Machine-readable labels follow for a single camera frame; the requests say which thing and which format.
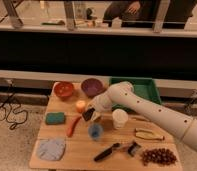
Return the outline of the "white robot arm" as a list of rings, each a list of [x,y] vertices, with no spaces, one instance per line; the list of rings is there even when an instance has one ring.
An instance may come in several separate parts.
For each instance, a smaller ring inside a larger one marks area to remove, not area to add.
[[[90,104],[97,112],[109,111],[114,104],[132,109],[197,152],[197,119],[137,96],[128,81],[112,84]]]

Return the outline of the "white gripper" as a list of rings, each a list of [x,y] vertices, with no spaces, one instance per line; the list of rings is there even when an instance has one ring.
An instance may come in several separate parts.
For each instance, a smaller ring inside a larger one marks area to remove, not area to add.
[[[94,97],[87,106],[90,113],[90,120],[94,122],[99,119],[103,112],[111,110],[111,100],[107,95],[98,95]]]

